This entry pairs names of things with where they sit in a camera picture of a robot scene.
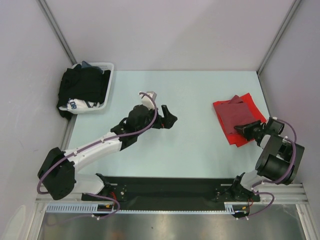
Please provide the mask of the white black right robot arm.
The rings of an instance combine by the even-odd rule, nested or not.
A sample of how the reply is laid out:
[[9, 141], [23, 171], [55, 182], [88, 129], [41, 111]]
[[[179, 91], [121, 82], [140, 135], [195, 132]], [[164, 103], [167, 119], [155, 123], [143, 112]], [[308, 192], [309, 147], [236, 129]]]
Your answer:
[[236, 125], [236, 132], [246, 140], [254, 140], [262, 148], [255, 169], [238, 175], [229, 194], [237, 201], [250, 199], [262, 184], [289, 185], [295, 179], [305, 152], [297, 143], [297, 133], [287, 121], [270, 117], [245, 125]]

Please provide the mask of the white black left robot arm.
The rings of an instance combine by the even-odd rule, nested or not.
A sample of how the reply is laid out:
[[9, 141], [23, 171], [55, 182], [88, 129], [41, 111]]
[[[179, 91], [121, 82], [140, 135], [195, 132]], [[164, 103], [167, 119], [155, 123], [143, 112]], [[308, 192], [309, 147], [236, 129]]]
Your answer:
[[38, 171], [39, 185], [53, 200], [71, 193], [90, 193], [100, 200], [110, 196], [111, 188], [102, 174], [80, 174], [79, 171], [103, 156], [120, 152], [137, 142], [138, 136], [150, 128], [171, 129], [178, 120], [162, 105], [163, 114], [156, 108], [136, 105], [118, 125], [99, 139], [74, 149], [62, 151], [55, 147], [47, 154]]

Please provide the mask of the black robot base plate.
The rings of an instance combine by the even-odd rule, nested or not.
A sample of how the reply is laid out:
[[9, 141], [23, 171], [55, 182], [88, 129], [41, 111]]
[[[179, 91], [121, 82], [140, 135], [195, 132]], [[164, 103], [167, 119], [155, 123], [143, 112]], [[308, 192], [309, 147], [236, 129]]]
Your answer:
[[259, 202], [244, 189], [240, 178], [115, 177], [99, 175], [105, 184], [99, 193], [83, 193], [83, 201], [115, 197], [121, 210], [219, 211], [225, 202]]

